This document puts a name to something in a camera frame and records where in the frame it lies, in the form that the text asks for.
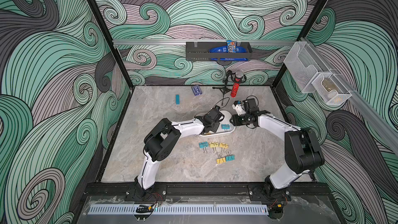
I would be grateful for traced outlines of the teal binder clip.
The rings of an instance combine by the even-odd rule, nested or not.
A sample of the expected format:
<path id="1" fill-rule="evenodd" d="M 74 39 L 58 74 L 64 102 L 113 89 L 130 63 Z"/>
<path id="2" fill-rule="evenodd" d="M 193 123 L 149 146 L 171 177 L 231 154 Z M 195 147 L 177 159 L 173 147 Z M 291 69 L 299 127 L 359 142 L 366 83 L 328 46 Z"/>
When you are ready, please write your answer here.
<path id="1" fill-rule="evenodd" d="M 230 151 L 227 151 L 227 154 L 225 156 L 225 160 L 226 160 L 226 162 L 234 161 L 235 160 L 235 156 Z"/>
<path id="2" fill-rule="evenodd" d="M 200 142 L 199 147 L 200 147 L 200 149 L 203 150 L 204 153 L 208 153 L 208 151 L 207 151 L 207 148 L 209 147 L 208 142 Z"/>
<path id="3" fill-rule="evenodd" d="M 229 124 L 222 124 L 222 125 L 221 125 L 221 129 L 222 129 L 223 131 L 225 131 L 225 132 L 229 132 L 230 129 L 231 129 L 231 127 L 230 127 Z"/>

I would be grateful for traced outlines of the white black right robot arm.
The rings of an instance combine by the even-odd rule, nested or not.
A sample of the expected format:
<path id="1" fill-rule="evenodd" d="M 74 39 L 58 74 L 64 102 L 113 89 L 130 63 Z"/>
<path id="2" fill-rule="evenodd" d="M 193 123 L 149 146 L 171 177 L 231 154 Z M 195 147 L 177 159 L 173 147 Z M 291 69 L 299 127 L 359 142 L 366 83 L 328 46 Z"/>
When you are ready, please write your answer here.
<path id="1" fill-rule="evenodd" d="M 301 128 L 259 110 L 255 99 L 235 101 L 236 114 L 230 119 L 234 126 L 262 128 L 284 142 L 284 164 L 265 179 L 263 192 L 270 198 L 288 188 L 303 174 L 324 165 L 325 158 L 316 134 L 311 128 Z"/>

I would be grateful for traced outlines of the white plastic storage box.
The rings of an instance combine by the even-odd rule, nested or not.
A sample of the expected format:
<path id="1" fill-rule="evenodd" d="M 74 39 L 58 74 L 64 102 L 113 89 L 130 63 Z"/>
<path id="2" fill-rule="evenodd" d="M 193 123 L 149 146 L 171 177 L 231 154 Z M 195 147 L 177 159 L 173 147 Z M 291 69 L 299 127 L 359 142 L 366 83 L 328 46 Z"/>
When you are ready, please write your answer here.
<path id="1" fill-rule="evenodd" d="M 222 110 L 221 113 L 224 115 L 223 121 L 220 122 L 218 129 L 216 132 L 209 131 L 204 134 L 200 134 L 202 138 L 215 138 L 219 136 L 226 136 L 233 133 L 236 127 L 230 123 L 230 119 L 232 118 L 232 114 L 228 111 Z"/>

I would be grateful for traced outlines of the yellow binder clip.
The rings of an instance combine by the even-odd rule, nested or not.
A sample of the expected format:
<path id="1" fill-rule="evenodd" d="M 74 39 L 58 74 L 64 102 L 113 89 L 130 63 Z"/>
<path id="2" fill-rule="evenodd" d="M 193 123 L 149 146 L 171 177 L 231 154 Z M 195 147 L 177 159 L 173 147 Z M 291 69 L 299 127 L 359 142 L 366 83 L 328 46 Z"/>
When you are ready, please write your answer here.
<path id="1" fill-rule="evenodd" d="M 216 159 L 217 164 L 226 163 L 226 161 L 227 161 L 226 156 L 224 156 L 223 154 L 218 154 L 218 157 Z"/>
<path id="2" fill-rule="evenodd" d="M 226 152 L 227 149 L 229 148 L 229 145 L 226 143 L 219 143 L 219 148 L 221 149 L 221 153 Z"/>
<path id="3" fill-rule="evenodd" d="M 213 150 L 214 153 L 217 153 L 217 148 L 219 147 L 218 142 L 210 142 L 209 147 Z"/>

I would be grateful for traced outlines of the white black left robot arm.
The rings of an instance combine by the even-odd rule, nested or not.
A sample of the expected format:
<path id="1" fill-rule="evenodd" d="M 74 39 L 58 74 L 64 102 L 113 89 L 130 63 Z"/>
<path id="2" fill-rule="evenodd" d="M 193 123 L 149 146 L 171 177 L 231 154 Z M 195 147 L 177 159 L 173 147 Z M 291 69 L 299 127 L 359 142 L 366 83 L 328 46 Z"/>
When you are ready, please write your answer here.
<path id="1" fill-rule="evenodd" d="M 171 154 L 180 139 L 208 132 L 215 133 L 224 118 L 225 114 L 216 105 L 208 113 L 195 116 L 192 120 L 173 122 L 168 118 L 161 119 L 144 138 L 144 163 L 136 177 L 141 190 L 146 191 L 155 184 L 160 162 Z"/>

